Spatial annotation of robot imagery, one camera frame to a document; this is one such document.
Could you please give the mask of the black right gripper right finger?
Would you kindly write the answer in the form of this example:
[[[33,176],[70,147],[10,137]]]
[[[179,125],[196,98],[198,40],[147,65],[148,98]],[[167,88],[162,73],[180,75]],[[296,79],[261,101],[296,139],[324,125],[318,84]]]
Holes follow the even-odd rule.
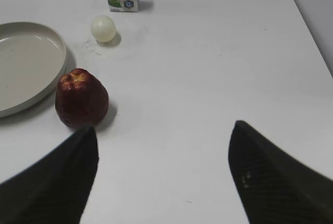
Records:
[[[228,163],[250,223],[332,223],[332,180],[245,121],[235,123]]]

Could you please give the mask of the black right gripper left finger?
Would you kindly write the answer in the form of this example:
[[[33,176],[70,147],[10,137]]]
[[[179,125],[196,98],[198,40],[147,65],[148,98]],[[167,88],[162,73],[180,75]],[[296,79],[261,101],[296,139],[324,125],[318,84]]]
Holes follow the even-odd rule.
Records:
[[[80,223],[98,169],[93,126],[1,183],[1,223]]]

